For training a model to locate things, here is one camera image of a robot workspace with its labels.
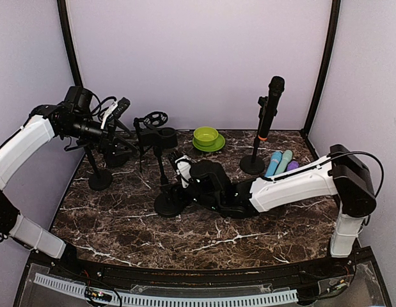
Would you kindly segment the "black tripod shock-mount stand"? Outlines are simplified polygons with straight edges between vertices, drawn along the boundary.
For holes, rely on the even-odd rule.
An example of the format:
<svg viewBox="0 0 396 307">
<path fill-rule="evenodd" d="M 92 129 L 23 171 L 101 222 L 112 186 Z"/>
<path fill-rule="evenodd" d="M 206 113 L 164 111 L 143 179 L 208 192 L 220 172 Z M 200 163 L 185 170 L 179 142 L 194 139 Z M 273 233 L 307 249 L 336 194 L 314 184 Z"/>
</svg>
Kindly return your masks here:
<svg viewBox="0 0 396 307">
<path fill-rule="evenodd" d="M 138 139 L 139 171 L 143 172 L 142 160 L 147 151 L 161 142 L 159 127 L 168 122 L 168 115 L 163 111 L 153 111 L 144 117 L 135 117 L 133 126 Z"/>
</svg>

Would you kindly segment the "light blue microphone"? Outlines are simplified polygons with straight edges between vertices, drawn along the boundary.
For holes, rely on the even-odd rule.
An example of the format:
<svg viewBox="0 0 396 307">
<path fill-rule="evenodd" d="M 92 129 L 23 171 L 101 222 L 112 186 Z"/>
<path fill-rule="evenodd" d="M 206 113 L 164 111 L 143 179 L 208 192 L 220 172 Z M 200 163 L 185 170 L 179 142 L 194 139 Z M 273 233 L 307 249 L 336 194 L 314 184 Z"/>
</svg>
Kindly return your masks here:
<svg viewBox="0 0 396 307">
<path fill-rule="evenodd" d="M 282 152 L 280 151 L 276 151 L 271 155 L 271 160 L 270 163 L 267 167 L 266 173 L 265 173 L 265 177 L 271 177 L 275 174 L 281 159 L 282 159 Z"/>
</svg>

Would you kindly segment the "mint green microphone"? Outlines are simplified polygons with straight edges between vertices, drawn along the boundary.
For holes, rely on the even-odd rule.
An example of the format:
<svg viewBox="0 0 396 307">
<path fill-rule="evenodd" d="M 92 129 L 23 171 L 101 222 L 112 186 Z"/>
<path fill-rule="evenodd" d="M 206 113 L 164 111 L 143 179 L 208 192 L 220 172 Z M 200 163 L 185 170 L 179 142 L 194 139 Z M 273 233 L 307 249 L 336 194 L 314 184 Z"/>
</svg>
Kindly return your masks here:
<svg viewBox="0 0 396 307">
<path fill-rule="evenodd" d="M 287 166 L 289 165 L 289 163 L 292 160 L 292 156 L 293 156 L 293 153 L 291 150 L 286 150 L 282 153 L 280 163 L 279 163 L 274 175 L 279 175 L 286 171 Z"/>
</svg>

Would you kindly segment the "purple microphone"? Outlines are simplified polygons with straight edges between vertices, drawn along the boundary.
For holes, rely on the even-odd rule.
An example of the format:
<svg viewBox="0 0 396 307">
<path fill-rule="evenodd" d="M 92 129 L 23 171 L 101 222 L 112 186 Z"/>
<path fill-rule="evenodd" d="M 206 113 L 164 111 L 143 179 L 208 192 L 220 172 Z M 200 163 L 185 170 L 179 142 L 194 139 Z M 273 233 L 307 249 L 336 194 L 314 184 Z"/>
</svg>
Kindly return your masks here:
<svg viewBox="0 0 396 307">
<path fill-rule="evenodd" d="M 286 171 L 292 171 L 299 167 L 299 163 L 297 161 L 290 161 L 287 165 Z"/>
</svg>

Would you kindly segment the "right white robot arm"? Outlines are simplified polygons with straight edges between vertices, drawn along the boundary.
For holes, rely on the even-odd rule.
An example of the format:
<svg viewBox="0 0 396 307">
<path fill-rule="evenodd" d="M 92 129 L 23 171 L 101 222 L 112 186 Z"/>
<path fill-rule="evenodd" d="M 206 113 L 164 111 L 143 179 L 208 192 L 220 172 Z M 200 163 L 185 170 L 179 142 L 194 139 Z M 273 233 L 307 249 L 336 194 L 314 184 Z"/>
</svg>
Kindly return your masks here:
<svg viewBox="0 0 396 307">
<path fill-rule="evenodd" d="M 154 210 L 162 217 L 175 217 L 195 202 L 223 217 L 243 219 L 301 200 L 338 196 L 339 213 L 329 256 L 319 264 L 321 274 L 332 278 L 343 269 L 364 220 L 377 207 L 380 190 L 374 188 L 370 170 L 359 155 L 359 151 L 337 144 L 329 154 L 298 169 L 232 182 L 222 164 L 194 162 L 175 152 L 170 162 L 178 182 L 161 186 Z"/>
</svg>

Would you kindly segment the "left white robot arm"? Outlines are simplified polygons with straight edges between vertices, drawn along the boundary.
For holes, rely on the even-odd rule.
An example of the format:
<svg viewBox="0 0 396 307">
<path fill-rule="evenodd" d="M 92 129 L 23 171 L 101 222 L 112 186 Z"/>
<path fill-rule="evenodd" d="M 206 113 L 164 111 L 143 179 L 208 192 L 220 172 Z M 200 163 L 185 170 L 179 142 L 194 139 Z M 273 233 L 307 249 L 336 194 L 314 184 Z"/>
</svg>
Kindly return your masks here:
<svg viewBox="0 0 396 307">
<path fill-rule="evenodd" d="M 120 117 L 131 102 L 127 98 L 108 97 L 110 106 L 91 109 L 94 98 L 92 91 L 72 86 L 60 103 L 35 107 L 25 123 L 0 145 L 0 243 L 13 239 L 43 253 L 57 261 L 59 270 L 70 279 L 83 274 L 76 247 L 27 218 L 4 190 L 25 163 L 54 138 L 75 139 L 76 148 L 84 150 L 93 169 L 89 179 L 91 189 L 100 191 L 111 185 L 112 173 L 98 169 L 92 151 L 103 154 L 108 161 L 116 159 L 123 163 L 135 149 L 116 131 L 127 129 Z"/>
</svg>

